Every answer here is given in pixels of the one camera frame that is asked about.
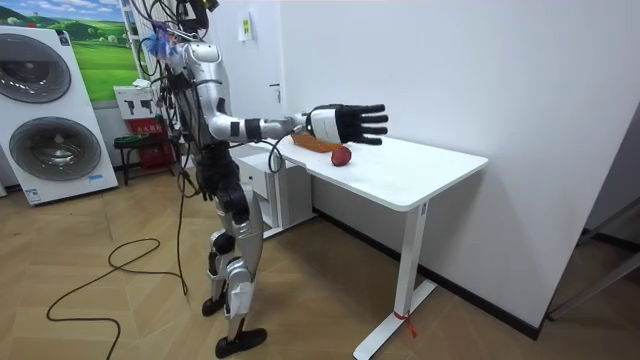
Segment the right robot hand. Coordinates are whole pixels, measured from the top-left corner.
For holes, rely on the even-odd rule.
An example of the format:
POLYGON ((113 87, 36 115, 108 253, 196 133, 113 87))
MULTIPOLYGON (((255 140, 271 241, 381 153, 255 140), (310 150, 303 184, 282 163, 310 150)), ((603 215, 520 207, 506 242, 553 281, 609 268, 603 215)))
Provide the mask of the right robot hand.
POLYGON ((306 126, 316 139, 331 144, 359 143, 380 146, 388 133, 384 104, 329 104, 312 109, 306 126))

